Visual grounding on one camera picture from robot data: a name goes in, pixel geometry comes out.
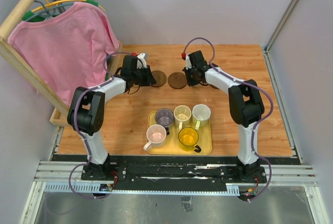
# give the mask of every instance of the wooden tabletop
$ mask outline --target wooden tabletop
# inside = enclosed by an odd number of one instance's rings
[[[184,45],[127,45],[124,51],[148,53],[147,64],[151,70],[161,70],[168,77],[182,72],[185,62],[181,59]],[[212,56],[208,45],[191,45],[187,53],[201,50],[206,60]],[[214,63],[240,79],[254,79],[274,101],[272,115],[259,125],[258,150],[265,156],[291,156],[289,141],[276,103],[271,81],[259,45],[216,45]],[[270,109],[268,99],[261,94],[265,113]],[[142,87],[133,95],[122,94],[109,101],[102,127],[105,147],[110,154],[149,155],[143,150],[146,143],[148,115],[160,108],[174,110],[178,105],[193,108],[206,104],[212,110],[211,130],[213,151],[211,155],[234,156],[238,153],[238,128],[229,113],[228,96],[210,86],[181,90],[168,83],[160,88]],[[66,127],[63,131],[58,154],[86,154],[78,134]]]

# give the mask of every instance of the wooden rack frame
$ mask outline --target wooden rack frame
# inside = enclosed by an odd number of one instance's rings
[[[43,79],[30,67],[17,51],[7,43],[9,35],[16,25],[21,21],[23,15],[30,8],[34,0],[20,0],[15,8],[0,26],[0,55],[6,59],[36,90],[44,95],[55,107],[50,121],[54,125],[65,126],[68,114],[68,106],[57,96],[57,94],[43,81]],[[111,72],[118,67],[120,55],[116,56],[111,66]]]

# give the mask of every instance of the cup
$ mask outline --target cup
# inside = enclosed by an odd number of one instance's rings
[[[211,111],[205,104],[198,104],[194,106],[192,110],[192,120],[195,125],[195,129],[205,126],[210,118]]]
[[[147,129],[148,142],[144,146],[144,150],[147,151],[152,147],[162,147],[165,144],[167,137],[167,131],[161,125],[155,124]]]
[[[165,127],[166,134],[170,134],[170,129],[173,126],[174,116],[171,110],[167,108],[159,109],[155,114],[155,122]]]
[[[175,117],[175,124],[178,127],[178,132],[181,131],[184,127],[189,126],[189,122],[191,121],[191,110],[189,107],[185,105],[181,105],[175,108],[173,111],[173,115]]]
[[[178,139],[182,150],[201,152],[199,145],[196,145],[199,140],[199,134],[195,129],[190,127],[183,128],[178,134]]]

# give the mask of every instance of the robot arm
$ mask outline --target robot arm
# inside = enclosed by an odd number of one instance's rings
[[[183,71],[189,86],[203,83],[211,84],[229,96],[230,114],[234,122],[238,124],[238,160],[244,176],[248,175],[251,170],[253,172],[259,166],[257,162],[258,157],[254,154],[251,147],[252,128],[264,113],[264,106],[259,91],[236,82],[244,80],[237,79],[231,75],[228,75],[228,77],[221,75],[207,64],[201,51],[183,56],[183,59],[186,63]],[[215,67],[218,71],[226,73],[218,66]],[[257,85],[254,80],[246,82]],[[256,131],[253,140],[254,151],[256,152],[257,139],[258,132]]]
[[[78,110],[78,127],[85,136],[88,146],[85,148],[93,154],[91,165],[95,170],[100,170],[100,174],[106,174],[107,161],[109,154],[106,151],[101,136],[101,126],[103,125],[105,104],[115,97],[128,91],[133,85],[151,86],[156,83],[153,78],[150,67],[146,63],[147,54],[141,53],[127,55],[124,57],[123,66],[120,68],[120,74],[116,75],[112,82],[104,82],[98,85],[97,89],[89,91],[80,101]],[[74,128],[74,109],[78,103],[80,95],[87,88],[78,87],[74,93],[73,100],[67,116],[67,122]]]

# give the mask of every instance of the cork coaster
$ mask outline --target cork coaster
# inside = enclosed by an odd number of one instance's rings
[[[152,77],[156,80],[155,84],[152,84],[153,87],[161,87],[167,82],[167,76],[164,74],[164,72],[160,70],[155,70],[152,73]]]
[[[168,84],[174,89],[182,89],[187,85],[186,76],[180,72],[172,73],[168,77]]]

